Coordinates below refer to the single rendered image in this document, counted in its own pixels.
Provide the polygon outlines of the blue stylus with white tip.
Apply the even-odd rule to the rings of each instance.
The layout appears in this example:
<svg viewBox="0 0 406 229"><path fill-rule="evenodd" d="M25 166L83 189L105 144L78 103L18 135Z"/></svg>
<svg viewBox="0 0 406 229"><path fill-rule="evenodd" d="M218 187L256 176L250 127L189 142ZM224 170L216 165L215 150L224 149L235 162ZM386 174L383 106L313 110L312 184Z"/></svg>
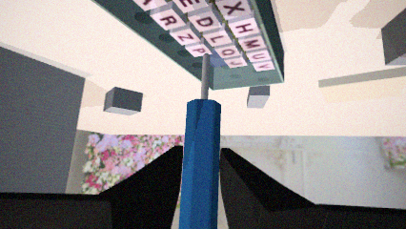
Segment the blue stylus with white tip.
<svg viewBox="0 0 406 229"><path fill-rule="evenodd" d="M217 229L221 104L209 98L203 54L201 98L187 102L179 229Z"/></svg>

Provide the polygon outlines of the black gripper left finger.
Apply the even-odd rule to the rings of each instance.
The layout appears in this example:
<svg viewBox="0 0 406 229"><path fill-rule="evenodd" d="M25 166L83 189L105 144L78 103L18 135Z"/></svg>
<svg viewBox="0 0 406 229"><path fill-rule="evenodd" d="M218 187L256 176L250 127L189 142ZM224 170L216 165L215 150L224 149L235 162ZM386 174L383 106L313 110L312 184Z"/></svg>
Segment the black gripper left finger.
<svg viewBox="0 0 406 229"><path fill-rule="evenodd" d="M0 229L172 229L183 146L98 195L0 193Z"/></svg>

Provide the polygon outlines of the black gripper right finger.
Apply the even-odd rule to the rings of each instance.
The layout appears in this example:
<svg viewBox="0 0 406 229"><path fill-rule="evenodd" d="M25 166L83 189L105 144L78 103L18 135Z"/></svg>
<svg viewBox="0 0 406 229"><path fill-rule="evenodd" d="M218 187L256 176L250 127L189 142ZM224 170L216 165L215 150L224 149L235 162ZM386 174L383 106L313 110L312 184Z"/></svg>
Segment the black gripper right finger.
<svg viewBox="0 0 406 229"><path fill-rule="evenodd" d="M229 229L406 229L406 209L315 204L230 148L219 174Z"/></svg>

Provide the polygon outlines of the keyboard with white letter keys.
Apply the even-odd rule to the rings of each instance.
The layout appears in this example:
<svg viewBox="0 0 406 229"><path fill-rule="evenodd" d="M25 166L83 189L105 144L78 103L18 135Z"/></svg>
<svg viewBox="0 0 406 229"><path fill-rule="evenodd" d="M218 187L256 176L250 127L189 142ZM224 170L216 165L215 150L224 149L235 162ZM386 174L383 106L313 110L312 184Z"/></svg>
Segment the keyboard with white letter keys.
<svg viewBox="0 0 406 229"><path fill-rule="evenodd" d="M271 0L90 1L211 91L285 84Z"/></svg>

